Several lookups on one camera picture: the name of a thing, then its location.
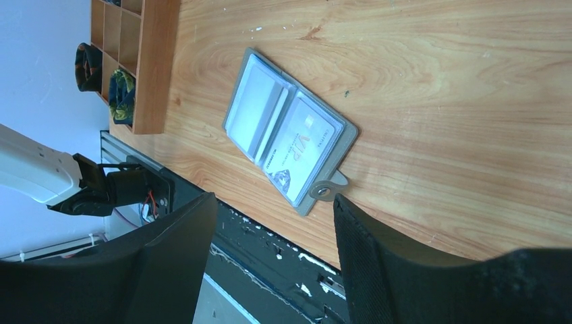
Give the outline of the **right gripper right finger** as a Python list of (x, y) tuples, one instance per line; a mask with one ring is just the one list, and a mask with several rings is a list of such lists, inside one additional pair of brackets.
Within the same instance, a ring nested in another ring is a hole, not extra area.
[(476, 261), (418, 242), (341, 194), (333, 212), (352, 323), (571, 322), (568, 248)]

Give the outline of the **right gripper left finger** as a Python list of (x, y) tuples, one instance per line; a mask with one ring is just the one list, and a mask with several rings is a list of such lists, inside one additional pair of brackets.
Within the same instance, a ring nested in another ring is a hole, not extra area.
[(2, 323), (191, 323), (217, 225), (205, 192), (69, 258), (1, 263)]

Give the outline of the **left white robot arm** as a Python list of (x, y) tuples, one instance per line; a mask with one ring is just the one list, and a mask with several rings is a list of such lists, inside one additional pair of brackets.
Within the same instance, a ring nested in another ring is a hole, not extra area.
[(98, 164), (7, 126), (1, 126), (1, 185), (66, 215), (106, 217), (133, 204), (148, 205), (156, 218), (173, 210), (173, 182), (141, 160)]

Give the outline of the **grey card holder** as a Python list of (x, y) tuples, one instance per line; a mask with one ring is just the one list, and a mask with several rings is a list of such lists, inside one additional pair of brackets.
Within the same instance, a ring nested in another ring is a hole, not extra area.
[(349, 185), (339, 166), (358, 127), (251, 47), (222, 127), (302, 217)]

